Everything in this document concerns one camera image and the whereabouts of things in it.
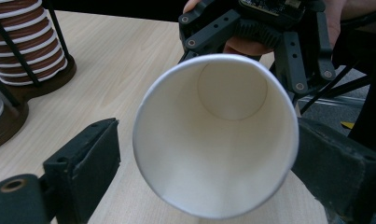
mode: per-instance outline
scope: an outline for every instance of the wooden table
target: wooden table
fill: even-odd
[[[148,87],[183,54],[178,24],[64,11],[56,15],[77,72],[61,89],[28,102],[24,126],[0,146],[0,181],[20,174],[41,176],[42,162],[76,134],[93,122],[116,118],[121,163],[90,223],[327,223],[323,206],[292,172],[259,209],[232,219],[193,217],[161,200],[137,169],[132,125]],[[262,62],[270,65],[272,55]]]

